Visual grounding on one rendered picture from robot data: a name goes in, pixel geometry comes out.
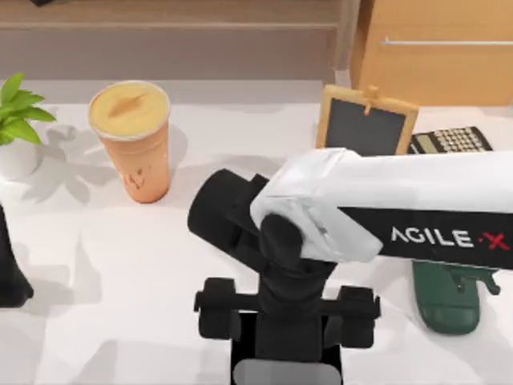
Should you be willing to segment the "dark green stapler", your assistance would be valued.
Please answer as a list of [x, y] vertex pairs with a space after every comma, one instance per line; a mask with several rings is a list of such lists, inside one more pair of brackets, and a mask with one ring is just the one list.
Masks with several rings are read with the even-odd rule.
[[481, 315], [477, 282], [498, 295], [501, 289], [493, 278], [495, 273], [494, 269], [414, 261], [415, 301], [426, 327], [446, 335], [473, 332]]

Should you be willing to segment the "orange drink cup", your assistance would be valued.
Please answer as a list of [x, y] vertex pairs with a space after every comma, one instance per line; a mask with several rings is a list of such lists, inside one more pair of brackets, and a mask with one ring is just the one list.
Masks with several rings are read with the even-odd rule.
[[170, 188], [170, 112], [168, 94], [141, 80], [112, 83], [89, 103], [88, 123], [138, 203], [156, 202]]

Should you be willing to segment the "wooden framed blackboard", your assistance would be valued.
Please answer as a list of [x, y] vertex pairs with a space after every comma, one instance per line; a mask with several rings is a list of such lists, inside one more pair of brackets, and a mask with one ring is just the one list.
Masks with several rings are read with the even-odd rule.
[[380, 96], [376, 87], [323, 89], [316, 148], [348, 148], [361, 156], [407, 153], [418, 106]]

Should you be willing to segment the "black calculator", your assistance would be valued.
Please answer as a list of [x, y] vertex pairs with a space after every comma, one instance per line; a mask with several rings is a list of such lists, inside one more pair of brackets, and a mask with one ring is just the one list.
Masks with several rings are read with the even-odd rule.
[[487, 152], [493, 148], [477, 127], [449, 128], [413, 134], [409, 154]]

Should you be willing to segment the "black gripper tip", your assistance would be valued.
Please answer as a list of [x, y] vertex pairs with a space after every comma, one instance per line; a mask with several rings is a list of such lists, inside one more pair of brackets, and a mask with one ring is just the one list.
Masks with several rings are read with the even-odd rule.
[[33, 296], [34, 289], [16, 261], [0, 204], [0, 309], [21, 308]]

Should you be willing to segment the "wooden cupboard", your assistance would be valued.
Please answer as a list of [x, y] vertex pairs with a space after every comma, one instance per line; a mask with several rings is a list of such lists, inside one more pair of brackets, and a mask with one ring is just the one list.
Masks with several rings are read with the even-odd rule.
[[393, 40], [513, 41], [513, 0], [361, 0], [352, 86], [422, 106], [513, 103], [513, 47], [384, 46]]

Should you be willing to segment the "green plant in white pot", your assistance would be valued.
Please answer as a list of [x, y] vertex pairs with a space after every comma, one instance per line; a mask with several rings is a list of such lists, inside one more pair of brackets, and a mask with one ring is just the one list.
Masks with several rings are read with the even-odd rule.
[[33, 121], [51, 123], [55, 116], [41, 108], [41, 95], [22, 88], [23, 73], [7, 78], [0, 86], [0, 179], [21, 180], [40, 164], [39, 134]]

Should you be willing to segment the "wooden open shelf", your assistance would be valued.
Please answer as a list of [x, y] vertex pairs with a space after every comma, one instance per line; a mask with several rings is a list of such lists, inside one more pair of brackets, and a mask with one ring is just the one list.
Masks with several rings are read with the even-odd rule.
[[0, 0], [0, 77], [322, 79], [361, 0]]

